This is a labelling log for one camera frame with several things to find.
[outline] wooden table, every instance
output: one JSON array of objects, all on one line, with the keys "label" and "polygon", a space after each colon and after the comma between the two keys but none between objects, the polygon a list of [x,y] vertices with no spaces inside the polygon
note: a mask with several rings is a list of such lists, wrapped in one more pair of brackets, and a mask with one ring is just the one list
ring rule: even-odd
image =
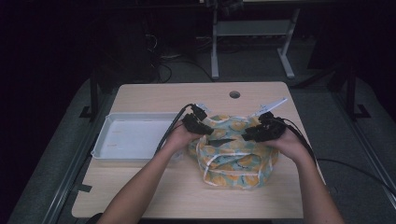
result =
[{"label": "wooden table", "polygon": [[[240,97],[230,97],[238,91]],[[178,112],[189,103],[204,103],[208,116],[248,116],[260,105],[282,97],[288,101],[272,112],[292,120],[305,134],[303,124],[282,82],[133,84],[120,87],[110,113]],[[131,163],[92,160],[72,209],[74,217],[103,212],[120,188],[141,168]],[[264,187],[254,190],[221,189],[204,183],[197,162],[187,152],[182,161],[168,165],[161,183],[143,215],[146,218],[302,218],[303,208],[295,164],[283,155]]]}]

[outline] dark background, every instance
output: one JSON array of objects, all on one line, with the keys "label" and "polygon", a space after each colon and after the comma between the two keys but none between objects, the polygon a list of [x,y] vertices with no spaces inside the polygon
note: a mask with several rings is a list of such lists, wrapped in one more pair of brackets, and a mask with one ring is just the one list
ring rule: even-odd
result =
[{"label": "dark background", "polygon": [[[191,39],[196,33],[211,32],[203,28],[210,27],[204,11],[189,19],[190,13],[183,10],[158,11],[142,24],[140,18],[147,11],[98,14],[96,1],[82,2],[84,6],[59,0],[0,2],[1,223],[7,221],[66,108],[92,70],[100,74],[104,91],[127,82],[150,82],[155,76],[149,69],[152,57],[146,46],[136,48],[127,43],[129,39],[144,45],[142,35],[150,30],[162,37],[162,44],[177,45],[193,57]],[[312,67],[326,68],[346,53],[352,55],[358,76],[396,118],[396,6],[391,0],[372,2],[370,7],[322,7],[320,11],[306,7],[296,36],[318,39]],[[159,25],[158,18],[166,20]],[[179,33],[169,32],[175,27],[181,29]]]}]

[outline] fabric bag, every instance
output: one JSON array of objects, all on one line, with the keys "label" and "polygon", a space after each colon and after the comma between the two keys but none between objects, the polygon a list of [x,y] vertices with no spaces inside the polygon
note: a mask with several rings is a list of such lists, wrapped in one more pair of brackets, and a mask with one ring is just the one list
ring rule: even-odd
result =
[{"label": "fabric bag", "polygon": [[[253,189],[263,186],[273,171],[278,150],[241,136],[246,128],[259,123],[257,117],[218,115],[205,119],[204,124],[214,129],[210,135],[192,142],[190,154],[198,161],[204,181],[213,186]],[[210,146],[210,140],[234,139],[221,146]]]}]

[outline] white plastic tray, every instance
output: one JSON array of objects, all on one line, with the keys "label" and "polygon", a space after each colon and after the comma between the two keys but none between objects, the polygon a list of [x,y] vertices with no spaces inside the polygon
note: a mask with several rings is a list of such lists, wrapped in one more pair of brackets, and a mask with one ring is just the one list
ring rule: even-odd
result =
[{"label": "white plastic tray", "polygon": [[101,161],[148,161],[154,156],[176,115],[177,113],[109,114],[91,154]]}]

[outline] gray carpet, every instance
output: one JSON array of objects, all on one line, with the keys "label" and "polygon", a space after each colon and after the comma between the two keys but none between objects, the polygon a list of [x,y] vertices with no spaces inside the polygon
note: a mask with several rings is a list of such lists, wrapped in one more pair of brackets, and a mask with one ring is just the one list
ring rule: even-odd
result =
[{"label": "gray carpet", "polygon": [[[284,75],[276,55],[276,43],[269,43],[265,47],[242,49],[233,54],[220,54],[218,81],[284,81],[288,85],[296,84],[317,72],[306,69],[314,44],[313,40],[296,40],[290,45],[288,55],[296,74],[294,80],[288,80]],[[186,60],[177,59],[166,64],[172,69],[169,82],[210,81],[204,72],[204,70],[210,71],[208,52],[197,55],[196,62],[200,66],[183,63]],[[165,68],[160,72],[163,79],[169,75],[169,71]],[[344,161],[372,173],[373,168],[362,149],[361,142],[351,128],[353,125],[359,125],[374,147],[378,158],[389,171],[389,175],[392,179],[396,179],[396,163],[392,160],[396,156],[394,150],[396,125],[377,102],[371,88],[358,80],[357,104],[365,105],[372,117],[359,119],[351,124],[337,100],[339,96],[343,98],[345,93],[341,91],[339,94],[334,94],[327,91],[325,86],[328,80],[329,78],[325,77],[309,88],[290,91],[317,157]],[[64,204],[60,204],[63,209],[59,216],[48,218],[46,214],[53,197],[57,195],[59,185],[64,180],[64,174],[70,168],[71,160],[77,154],[76,150],[84,150],[83,153],[86,154],[90,151],[90,142],[100,131],[104,116],[108,113],[116,93],[117,90],[111,94],[100,94],[101,114],[96,122],[78,117],[82,108],[90,104],[88,81],[76,93],[9,223],[42,223],[45,218],[57,223],[86,221],[76,219],[70,213],[76,197],[76,189],[67,192],[68,197],[64,199]],[[76,177],[75,186],[81,183],[89,160],[90,158],[83,161],[85,165],[78,164],[78,167],[82,165],[82,168]],[[347,223],[394,223],[395,208],[384,189],[371,178],[337,163],[320,161],[319,165],[332,197]],[[260,223],[260,221],[251,221],[251,223]],[[273,223],[303,222],[300,219],[293,219],[273,220]]]}]

